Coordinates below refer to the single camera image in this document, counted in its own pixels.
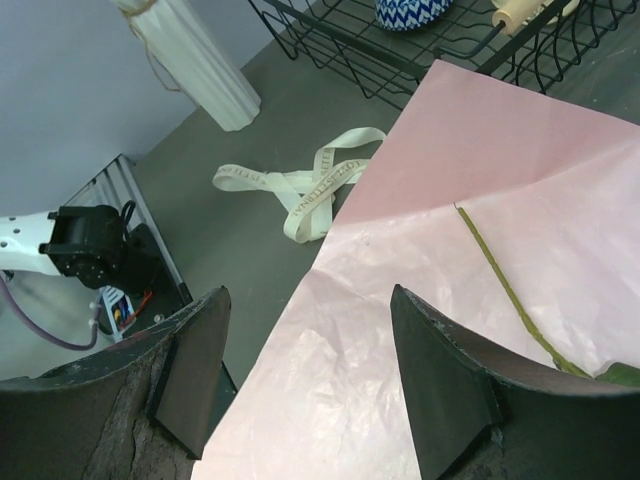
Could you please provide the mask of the yellow rose stem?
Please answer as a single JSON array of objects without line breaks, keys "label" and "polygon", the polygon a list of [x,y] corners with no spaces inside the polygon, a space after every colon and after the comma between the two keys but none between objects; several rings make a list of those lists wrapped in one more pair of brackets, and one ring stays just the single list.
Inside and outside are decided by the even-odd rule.
[{"label": "yellow rose stem", "polygon": [[489,246],[485,242],[480,231],[475,226],[469,214],[461,207],[454,205],[458,215],[466,225],[470,234],[472,235],[475,243],[480,248],[485,260],[488,262],[493,273],[495,274],[502,289],[507,295],[510,303],[516,310],[521,323],[529,335],[535,340],[535,342],[551,357],[555,367],[564,373],[579,376],[590,380],[596,380],[599,382],[605,382],[615,385],[622,385],[626,387],[639,387],[639,369],[637,367],[627,365],[621,362],[612,363],[603,373],[592,376],[585,370],[580,368],[575,363],[565,358],[541,333],[540,329],[536,326],[530,315],[527,313],[524,305],[518,298],[515,290],[512,288],[509,280],[505,276],[501,267],[499,266],[496,258],[491,252]]}]

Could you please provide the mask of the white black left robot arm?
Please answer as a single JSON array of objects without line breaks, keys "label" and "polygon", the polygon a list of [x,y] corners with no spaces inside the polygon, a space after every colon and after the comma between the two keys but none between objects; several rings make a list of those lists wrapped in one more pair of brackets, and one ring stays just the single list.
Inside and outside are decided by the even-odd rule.
[{"label": "white black left robot arm", "polygon": [[161,259],[128,229],[135,203],[63,206],[1,219],[1,269],[78,279],[128,295],[150,290]]}]

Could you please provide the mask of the cream printed ribbon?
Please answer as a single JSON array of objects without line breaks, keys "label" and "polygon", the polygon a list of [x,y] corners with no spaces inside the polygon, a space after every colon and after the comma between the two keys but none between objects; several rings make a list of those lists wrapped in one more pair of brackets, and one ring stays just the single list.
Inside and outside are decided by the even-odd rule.
[{"label": "cream printed ribbon", "polygon": [[266,191],[274,194],[287,211],[284,235],[298,244],[320,240],[333,224],[336,191],[357,183],[370,163],[368,159],[337,163],[336,152],[382,142],[385,138],[386,133],[378,128],[350,129],[316,151],[310,170],[263,173],[226,164],[217,169],[212,184],[225,192]]}]

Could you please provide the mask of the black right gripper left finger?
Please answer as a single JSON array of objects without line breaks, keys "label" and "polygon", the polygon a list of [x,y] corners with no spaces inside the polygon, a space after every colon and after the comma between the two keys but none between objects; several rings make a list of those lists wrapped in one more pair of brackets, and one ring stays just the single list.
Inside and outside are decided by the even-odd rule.
[{"label": "black right gripper left finger", "polygon": [[231,297],[36,378],[1,383],[4,479],[188,479],[231,404]]}]

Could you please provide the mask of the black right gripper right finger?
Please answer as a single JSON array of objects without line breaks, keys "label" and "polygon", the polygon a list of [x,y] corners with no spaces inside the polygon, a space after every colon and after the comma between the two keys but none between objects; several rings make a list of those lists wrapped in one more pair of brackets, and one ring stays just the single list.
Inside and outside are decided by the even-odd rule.
[{"label": "black right gripper right finger", "polygon": [[635,479],[639,392],[547,367],[410,290],[390,302],[424,479]]}]

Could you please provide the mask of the purple wrapping paper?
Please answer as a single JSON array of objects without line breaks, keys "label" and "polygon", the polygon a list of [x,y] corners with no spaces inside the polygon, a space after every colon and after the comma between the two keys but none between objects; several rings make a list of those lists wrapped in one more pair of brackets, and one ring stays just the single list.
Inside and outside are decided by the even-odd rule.
[{"label": "purple wrapping paper", "polygon": [[565,358],[590,373],[638,364],[638,126],[439,61],[342,206],[195,478],[417,478],[396,285],[550,363],[454,205]]}]

